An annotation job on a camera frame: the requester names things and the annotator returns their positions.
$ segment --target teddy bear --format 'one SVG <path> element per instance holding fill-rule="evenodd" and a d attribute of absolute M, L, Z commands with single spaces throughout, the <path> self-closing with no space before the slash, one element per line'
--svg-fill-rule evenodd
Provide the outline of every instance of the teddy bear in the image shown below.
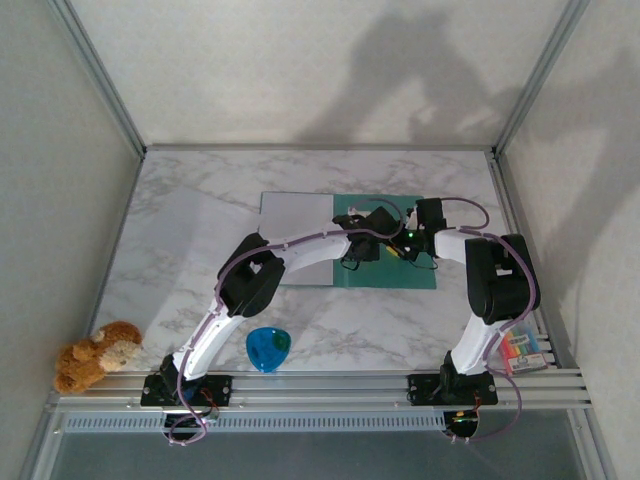
<path fill-rule="evenodd" d="M 64 347 L 56 362 L 53 382 L 60 393 L 82 393 L 107 373 L 121 370 L 141 349 L 142 335 L 135 325 L 117 321 L 89 338 Z"/>

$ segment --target black mounting bracket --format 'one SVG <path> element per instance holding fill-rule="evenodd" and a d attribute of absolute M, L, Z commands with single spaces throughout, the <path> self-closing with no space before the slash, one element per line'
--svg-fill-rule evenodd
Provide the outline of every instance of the black mounting bracket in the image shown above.
<path fill-rule="evenodd" d="M 182 405 L 177 395 L 178 372 L 173 355 L 167 355 L 160 371 L 147 376 L 140 397 L 141 407 L 176 407 Z M 197 380 L 182 382 L 182 393 L 192 407 L 210 408 L 211 401 L 218 407 L 228 407 L 233 377 L 205 375 Z"/>
<path fill-rule="evenodd" d="M 407 400 L 414 406 L 475 406 L 497 405 L 498 395 L 493 376 L 489 372 L 478 375 L 461 375 L 447 352 L 440 373 L 416 373 L 408 375 Z"/>

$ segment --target green mat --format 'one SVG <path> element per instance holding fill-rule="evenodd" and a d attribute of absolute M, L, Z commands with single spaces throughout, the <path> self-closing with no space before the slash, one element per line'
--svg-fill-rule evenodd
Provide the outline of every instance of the green mat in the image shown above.
<path fill-rule="evenodd" d="M 372 196 L 384 198 L 395 203 L 403 213 L 408 208 L 415 206 L 416 200 L 423 197 L 408 195 L 334 195 L 333 215 L 347 213 L 350 206 L 371 198 Z M 394 217 L 398 214 L 393 208 L 381 202 L 363 202 L 358 204 L 358 210 L 373 211 L 378 206 L 387 208 Z M 432 267 L 433 262 L 429 255 L 421 253 L 416 265 Z M 409 262 L 400 260 L 387 251 L 384 245 L 380 246 L 380 260 L 377 262 L 362 262 L 355 272 L 347 270 L 339 261 L 333 262 L 333 285 L 335 287 L 369 287 L 369 288 L 408 288 L 435 290 L 436 275 L 433 270 L 416 268 Z"/>

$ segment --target blue plastic object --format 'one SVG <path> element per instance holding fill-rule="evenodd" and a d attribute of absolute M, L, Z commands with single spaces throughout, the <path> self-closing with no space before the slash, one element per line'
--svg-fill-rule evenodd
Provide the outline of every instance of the blue plastic object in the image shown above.
<path fill-rule="evenodd" d="M 262 373 L 273 372 L 282 365 L 291 348 L 291 335 L 275 327 L 262 327 L 247 335 L 247 354 Z"/>

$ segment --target aluminum frame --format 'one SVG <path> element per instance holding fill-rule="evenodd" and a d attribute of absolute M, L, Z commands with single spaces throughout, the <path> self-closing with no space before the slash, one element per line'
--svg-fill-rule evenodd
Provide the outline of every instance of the aluminum frame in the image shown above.
<path fill-rule="evenodd" d="M 131 148 L 133 148 L 140 158 L 144 157 L 146 152 L 144 140 L 124 105 L 111 77 L 107 73 L 102 60 L 100 60 L 100 56 L 93 46 L 71 1 L 47 0 L 47 3 L 67 33 L 78 57 L 86 67 L 89 77 L 93 80 L 100 95 L 106 102 L 107 107 L 113 114 L 120 130 L 129 141 Z"/>
<path fill-rule="evenodd" d="M 139 134 L 131 116 L 111 81 L 97 51 L 70 0 L 47 0 L 56 17 L 70 35 L 89 74 L 98 86 L 109 109 L 112 111 L 124 135 L 141 160 L 147 146 Z M 498 193 L 505 224 L 510 231 L 519 231 L 516 212 L 513 209 L 504 180 L 501 163 L 506 162 L 504 151 L 515 135 L 533 104 L 553 64 L 560 55 L 570 34 L 578 23 L 589 0 L 570 0 L 547 42 L 520 98 L 509 116 L 496 146 L 421 146 L 421 145 L 153 145 L 152 150 L 186 149 L 312 149 L 312 150 L 478 150 L 485 151 L 494 187 Z M 536 316 L 540 332 L 547 334 L 543 315 Z M 560 353 L 555 344 L 549 344 L 547 358 L 554 360 L 553 351 Z M 561 355 L 557 355 L 562 366 L 568 366 Z M 282 372 L 265 377 L 257 373 L 230 372 L 234 376 L 234 394 L 231 404 L 225 409 L 227 415 L 254 415 L 273 417 L 283 412 L 300 414 L 322 414 L 327 412 L 376 412 L 382 415 L 398 415 L 402 412 L 433 412 L 435 407 L 412 407 L 406 399 L 406 375 L 415 371 L 370 371 L 370 372 Z M 50 477 L 65 426 L 70 415 L 91 413 L 117 413 L 140 417 L 149 414 L 164 415 L 168 411 L 142 409 L 139 396 L 147 372 L 109 375 L 89 391 L 79 396 L 52 394 L 36 434 L 32 452 L 25 464 L 21 479 L 46 479 Z M 566 409 L 574 429 L 576 445 L 580 453 L 587 478 L 613 478 L 610 464 L 603 462 L 601 442 L 594 437 L 592 409 L 581 372 L 577 368 L 553 368 L 542 372 L 515 377 L 523 392 L 525 409 Z M 516 408 L 515 395 L 510 385 L 496 378 L 498 405 L 485 409 L 510 410 Z"/>
<path fill-rule="evenodd" d="M 540 93 L 542 85 L 549 76 L 549 73 L 551 73 L 551 69 L 562 53 L 564 46 L 567 44 L 569 37 L 575 30 L 576 25 L 580 21 L 590 1 L 591 0 L 569 0 L 567 2 L 562 15 L 560 15 L 558 19 L 558 23 L 556 23 L 549 40 L 547 40 L 538 61 L 533 67 L 531 75 L 529 75 L 527 79 L 527 83 L 525 83 L 520 93 L 515 107 L 507 119 L 507 123 L 496 140 L 495 152 L 498 158 L 505 152 L 509 143 L 522 125 L 538 93 Z"/>

